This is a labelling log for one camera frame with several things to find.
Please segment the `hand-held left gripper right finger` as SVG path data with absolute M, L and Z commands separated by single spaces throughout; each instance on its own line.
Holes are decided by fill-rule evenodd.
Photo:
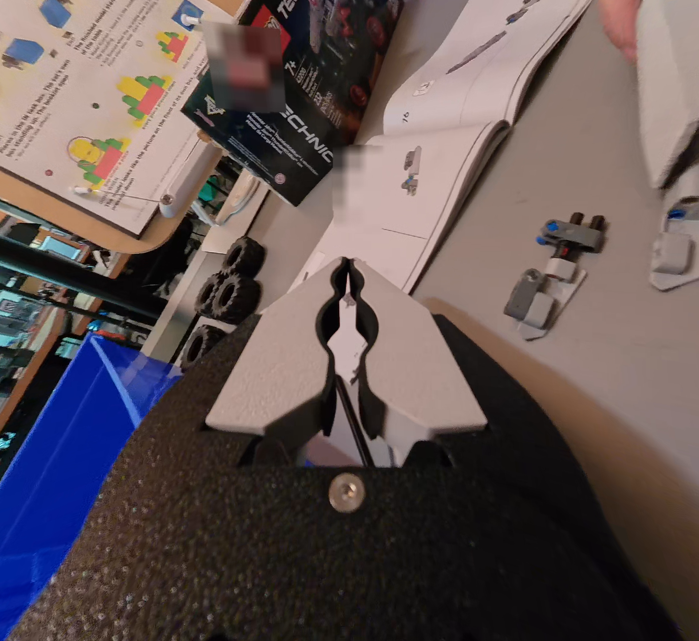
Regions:
M 487 418 L 432 314 L 365 261 L 351 260 L 355 325 L 366 346 L 357 369 L 370 438 L 435 438 L 480 431 Z

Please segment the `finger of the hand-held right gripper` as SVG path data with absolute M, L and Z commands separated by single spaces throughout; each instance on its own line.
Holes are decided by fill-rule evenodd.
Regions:
M 644 161 L 659 190 L 683 172 L 698 138 L 698 0 L 643 0 L 637 77 Z

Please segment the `black toy set box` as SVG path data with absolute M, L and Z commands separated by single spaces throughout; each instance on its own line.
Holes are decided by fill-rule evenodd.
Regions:
M 281 35 L 281 112 L 226 110 L 206 71 L 182 112 L 230 157 L 298 206 L 354 143 L 403 0 L 245 0 L 240 25 Z

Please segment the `brick picture poster board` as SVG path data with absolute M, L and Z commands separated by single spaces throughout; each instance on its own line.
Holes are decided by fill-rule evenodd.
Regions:
M 1 199 L 122 252 L 160 246 L 186 211 L 161 197 L 198 142 L 182 112 L 204 70 L 182 17 L 242 0 L 1 0 Z

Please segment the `white board bracket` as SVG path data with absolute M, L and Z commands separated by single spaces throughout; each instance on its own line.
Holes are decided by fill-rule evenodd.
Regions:
M 189 208 L 221 156 L 222 150 L 214 143 L 198 142 L 161 197 L 159 211 L 164 218 L 175 218 Z

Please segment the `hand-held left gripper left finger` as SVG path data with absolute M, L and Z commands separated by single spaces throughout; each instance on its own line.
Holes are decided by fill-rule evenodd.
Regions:
M 207 417 L 207 427 L 265 438 L 331 434 L 339 328 L 348 260 L 338 257 L 261 314 Z

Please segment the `open instruction booklet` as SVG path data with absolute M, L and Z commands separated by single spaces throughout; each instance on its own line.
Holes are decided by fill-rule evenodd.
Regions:
M 382 133 L 337 179 L 333 219 L 293 287 L 344 256 L 410 293 L 514 126 L 538 67 L 590 2 L 468 0 L 389 99 Z

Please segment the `grey brick assembly black pins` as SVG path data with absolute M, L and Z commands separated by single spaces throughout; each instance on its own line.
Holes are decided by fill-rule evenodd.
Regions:
M 604 216 L 586 221 L 581 212 L 542 226 L 537 243 L 550 247 L 552 254 L 543 270 L 529 268 L 520 275 L 503 310 L 523 340 L 542 339 L 553 328 L 587 278 L 581 256 L 601 251 L 606 229 Z

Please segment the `blue plastic bin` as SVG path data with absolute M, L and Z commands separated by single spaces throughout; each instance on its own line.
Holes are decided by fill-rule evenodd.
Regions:
M 91 333 L 1 478 L 1 639 L 47 587 L 112 465 L 182 376 Z

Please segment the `white plastic device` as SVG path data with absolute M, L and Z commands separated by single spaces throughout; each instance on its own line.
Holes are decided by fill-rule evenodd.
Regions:
M 211 217 L 206 212 L 204 205 L 198 199 L 191 203 L 190 210 L 207 226 L 224 226 L 229 219 L 246 209 L 254 195 L 260 191 L 262 184 L 253 173 L 244 168 L 215 217 Z

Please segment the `black toy tire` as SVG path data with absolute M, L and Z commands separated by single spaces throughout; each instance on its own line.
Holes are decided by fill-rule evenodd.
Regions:
M 224 255 L 221 273 L 226 276 L 256 278 L 264 265 L 266 248 L 249 236 L 233 242 Z
M 254 278 L 227 276 L 217 288 L 212 303 L 212 318 L 239 325 L 253 314 L 261 300 L 262 287 Z
M 198 361 L 205 357 L 228 333 L 210 324 L 197 327 L 189 336 L 179 357 L 179 368 L 188 372 Z
M 214 273 L 205 280 L 194 302 L 196 314 L 206 318 L 213 317 L 213 304 L 221 284 L 222 276 L 220 273 Z

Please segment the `grey desk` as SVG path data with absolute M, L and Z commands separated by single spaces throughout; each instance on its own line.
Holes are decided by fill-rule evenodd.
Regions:
M 581 462 L 634 567 L 687 638 L 698 638 L 698 283 L 649 284 L 662 203 L 639 143 L 635 72 L 595 0 L 533 81 L 415 289 L 516 378 Z M 548 250 L 541 224 L 607 218 L 607 245 L 543 339 L 503 306 Z

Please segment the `black metal rail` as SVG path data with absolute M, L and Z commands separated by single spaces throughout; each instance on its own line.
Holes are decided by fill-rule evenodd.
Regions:
M 123 281 L 99 275 L 73 261 L 1 237 L 1 266 L 108 302 L 149 320 L 157 320 L 167 300 L 142 290 L 129 289 Z

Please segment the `wooden shelf unit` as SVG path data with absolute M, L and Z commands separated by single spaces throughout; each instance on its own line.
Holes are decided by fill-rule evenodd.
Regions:
M 135 292 L 152 294 L 125 272 L 136 255 L 99 247 L 77 235 L 41 226 L 1 212 L 1 241 L 49 254 L 52 261 L 66 262 L 77 270 L 94 272 L 111 280 L 128 297 Z M 79 341 L 93 321 L 107 321 L 114 337 L 130 340 L 146 337 L 154 321 L 125 310 L 94 294 L 79 292 L 65 284 L 48 282 L 37 275 L 18 272 L 1 264 L 1 448 L 13 440 L 17 407 L 29 408 L 51 393 L 68 364 L 56 354 L 64 338 Z

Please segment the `grey brick panel assembly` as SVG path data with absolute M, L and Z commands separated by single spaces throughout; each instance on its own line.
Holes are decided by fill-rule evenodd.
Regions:
M 651 250 L 649 281 L 668 292 L 698 281 L 698 198 L 671 206 L 660 222 Z

